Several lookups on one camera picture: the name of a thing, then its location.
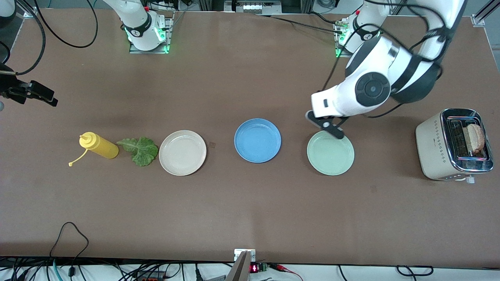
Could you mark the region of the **yellow mustard squeeze bottle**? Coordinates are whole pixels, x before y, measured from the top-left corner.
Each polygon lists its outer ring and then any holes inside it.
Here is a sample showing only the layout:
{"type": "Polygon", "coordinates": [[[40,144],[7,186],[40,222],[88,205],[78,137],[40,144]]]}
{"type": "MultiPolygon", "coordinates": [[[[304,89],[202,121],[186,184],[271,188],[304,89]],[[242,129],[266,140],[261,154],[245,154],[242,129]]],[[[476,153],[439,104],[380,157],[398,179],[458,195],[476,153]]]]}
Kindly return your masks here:
{"type": "Polygon", "coordinates": [[[113,159],[118,156],[119,148],[116,144],[109,142],[96,133],[87,132],[80,135],[79,144],[85,149],[84,153],[77,159],[68,163],[72,167],[75,162],[83,158],[87,152],[91,151],[104,158],[113,159]]]}

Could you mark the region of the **green lettuce leaf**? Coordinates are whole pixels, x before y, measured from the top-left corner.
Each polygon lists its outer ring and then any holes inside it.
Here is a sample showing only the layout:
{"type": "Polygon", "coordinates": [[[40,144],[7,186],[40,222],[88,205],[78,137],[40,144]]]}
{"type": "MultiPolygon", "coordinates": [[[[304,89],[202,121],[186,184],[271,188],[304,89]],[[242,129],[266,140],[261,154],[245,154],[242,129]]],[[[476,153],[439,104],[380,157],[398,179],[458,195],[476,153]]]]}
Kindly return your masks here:
{"type": "Polygon", "coordinates": [[[139,167],[150,165],[158,156],[159,148],[147,137],[125,138],[116,143],[131,154],[132,161],[139,167]]]}

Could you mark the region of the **toasted bread slice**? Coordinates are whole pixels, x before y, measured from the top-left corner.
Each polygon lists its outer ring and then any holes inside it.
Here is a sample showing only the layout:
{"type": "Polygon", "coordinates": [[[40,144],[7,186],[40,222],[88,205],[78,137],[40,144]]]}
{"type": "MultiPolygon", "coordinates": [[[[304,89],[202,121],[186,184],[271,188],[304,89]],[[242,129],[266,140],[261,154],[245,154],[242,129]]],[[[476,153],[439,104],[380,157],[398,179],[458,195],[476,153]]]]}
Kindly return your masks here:
{"type": "Polygon", "coordinates": [[[485,135],[483,129],[475,123],[462,128],[467,150],[473,154],[479,153],[485,146],[485,135]]]}

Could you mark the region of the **light green round plate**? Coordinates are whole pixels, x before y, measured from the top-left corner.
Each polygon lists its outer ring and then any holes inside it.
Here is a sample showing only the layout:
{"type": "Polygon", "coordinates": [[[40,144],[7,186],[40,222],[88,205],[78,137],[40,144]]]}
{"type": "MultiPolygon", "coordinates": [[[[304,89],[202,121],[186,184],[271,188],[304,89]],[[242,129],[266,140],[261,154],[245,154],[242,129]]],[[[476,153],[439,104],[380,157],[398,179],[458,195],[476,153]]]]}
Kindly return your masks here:
{"type": "Polygon", "coordinates": [[[355,150],[347,137],[337,139],[320,131],[307,144],[307,158],[318,172],[328,176],[338,176],[347,172],[354,163],[355,150]]]}

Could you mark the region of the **blue round plate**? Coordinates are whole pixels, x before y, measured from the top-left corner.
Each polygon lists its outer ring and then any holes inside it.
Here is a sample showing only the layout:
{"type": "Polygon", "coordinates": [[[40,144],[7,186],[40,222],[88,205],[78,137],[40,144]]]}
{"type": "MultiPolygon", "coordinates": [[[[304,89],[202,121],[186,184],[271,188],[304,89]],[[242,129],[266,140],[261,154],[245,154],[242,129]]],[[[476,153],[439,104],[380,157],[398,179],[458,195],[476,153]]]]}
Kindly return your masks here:
{"type": "Polygon", "coordinates": [[[278,128],[266,119],[249,119],[235,132],[234,146],[248,162],[264,163],[273,159],[282,147],[278,128]]]}

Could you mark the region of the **beige round plate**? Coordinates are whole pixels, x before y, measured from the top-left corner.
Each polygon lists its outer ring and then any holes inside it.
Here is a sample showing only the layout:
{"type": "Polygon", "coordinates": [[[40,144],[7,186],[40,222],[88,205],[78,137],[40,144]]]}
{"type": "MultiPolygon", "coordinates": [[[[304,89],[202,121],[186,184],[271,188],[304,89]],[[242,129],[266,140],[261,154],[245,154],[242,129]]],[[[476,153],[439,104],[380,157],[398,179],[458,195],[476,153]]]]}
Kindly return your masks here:
{"type": "Polygon", "coordinates": [[[158,154],[162,168],[174,176],[195,173],[206,157],[204,139],[192,130],[178,130],[168,135],[161,143],[158,154]]]}

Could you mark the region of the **cream chrome toaster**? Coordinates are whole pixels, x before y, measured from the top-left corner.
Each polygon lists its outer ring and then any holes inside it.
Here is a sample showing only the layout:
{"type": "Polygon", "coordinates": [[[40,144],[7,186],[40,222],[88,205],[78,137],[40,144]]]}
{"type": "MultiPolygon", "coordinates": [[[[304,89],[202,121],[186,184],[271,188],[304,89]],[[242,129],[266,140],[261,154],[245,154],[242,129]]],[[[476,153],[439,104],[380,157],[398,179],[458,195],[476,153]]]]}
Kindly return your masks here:
{"type": "Polygon", "coordinates": [[[493,170],[494,159],[482,118],[469,108],[446,108],[416,128],[416,145],[423,174],[431,180],[475,183],[475,175],[493,170]],[[469,152],[462,128],[478,124],[485,135],[481,152],[469,152]]]}

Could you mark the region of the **metal control box with lights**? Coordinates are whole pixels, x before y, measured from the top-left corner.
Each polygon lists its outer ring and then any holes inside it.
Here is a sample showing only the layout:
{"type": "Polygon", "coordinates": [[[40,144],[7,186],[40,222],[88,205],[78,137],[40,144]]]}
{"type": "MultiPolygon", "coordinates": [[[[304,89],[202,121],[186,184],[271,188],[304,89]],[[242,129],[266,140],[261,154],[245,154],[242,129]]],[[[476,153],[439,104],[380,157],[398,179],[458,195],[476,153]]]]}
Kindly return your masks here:
{"type": "Polygon", "coordinates": [[[280,0],[225,0],[223,11],[271,16],[282,13],[280,0]]]}

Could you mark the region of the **red clip lead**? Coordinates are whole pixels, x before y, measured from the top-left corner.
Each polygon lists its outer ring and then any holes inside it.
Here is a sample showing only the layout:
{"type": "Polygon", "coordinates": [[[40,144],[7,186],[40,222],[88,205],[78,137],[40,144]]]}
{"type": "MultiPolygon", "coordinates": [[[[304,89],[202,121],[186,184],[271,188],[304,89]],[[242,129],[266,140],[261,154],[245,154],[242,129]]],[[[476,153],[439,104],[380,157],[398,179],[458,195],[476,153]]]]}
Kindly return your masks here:
{"type": "Polygon", "coordinates": [[[284,273],[288,273],[288,274],[293,274],[295,276],[297,276],[300,281],[304,281],[304,279],[299,275],[297,274],[296,272],[293,272],[291,270],[289,270],[288,268],[280,265],[280,264],[277,264],[277,263],[267,263],[268,267],[270,267],[271,269],[273,270],[276,270],[276,271],[279,271],[279,272],[284,272],[284,273]]]}

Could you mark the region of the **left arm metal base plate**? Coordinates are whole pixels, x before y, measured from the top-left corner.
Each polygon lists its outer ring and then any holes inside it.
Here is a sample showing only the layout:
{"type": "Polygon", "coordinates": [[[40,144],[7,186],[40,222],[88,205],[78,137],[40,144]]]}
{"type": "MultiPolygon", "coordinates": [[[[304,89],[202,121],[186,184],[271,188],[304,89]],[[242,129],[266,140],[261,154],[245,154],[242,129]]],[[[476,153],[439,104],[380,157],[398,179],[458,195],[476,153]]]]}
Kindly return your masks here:
{"type": "Polygon", "coordinates": [[[351,53],[344,49],[345,42],[350,35],[350,24],[348,22],[348,18],[335,21],[332,25],[335,31],[340,32],[334,35],[336,57],[350,57],[351,53]]]}

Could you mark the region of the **aluminium frame extrusion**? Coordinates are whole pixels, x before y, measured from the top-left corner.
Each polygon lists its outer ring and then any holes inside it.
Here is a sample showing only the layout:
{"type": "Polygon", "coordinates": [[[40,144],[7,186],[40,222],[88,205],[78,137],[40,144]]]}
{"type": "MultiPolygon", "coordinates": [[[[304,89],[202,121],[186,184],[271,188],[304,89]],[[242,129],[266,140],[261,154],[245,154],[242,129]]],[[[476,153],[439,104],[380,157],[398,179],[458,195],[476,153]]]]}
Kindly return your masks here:
{"type": "Polygon", "coordinates": [[[32,5],[28,0],[14,0],[16,5],[16,16],[18,18],[33,18],[39,13],[36,5],[32,5]]]}
{"type": "Polygon", "coordinates": [[[489,0],[475,14],[471,15],[473,27],[483,27],[485,19],[500,7],[500,0],[489,0]]]}

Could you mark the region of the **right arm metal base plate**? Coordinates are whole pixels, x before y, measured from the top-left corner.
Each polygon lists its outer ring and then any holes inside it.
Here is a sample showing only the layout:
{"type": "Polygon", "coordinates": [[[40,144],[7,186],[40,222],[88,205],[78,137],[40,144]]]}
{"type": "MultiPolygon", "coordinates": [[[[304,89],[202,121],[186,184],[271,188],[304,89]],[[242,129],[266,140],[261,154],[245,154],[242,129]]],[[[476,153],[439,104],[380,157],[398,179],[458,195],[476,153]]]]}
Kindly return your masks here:
{"type": "Polygon", "coordinates": [[[148,18],[139,27],[124,26],[130,41],[130,53],[168,54],[173,29],[173,18],[148,11],[148,18]]]}

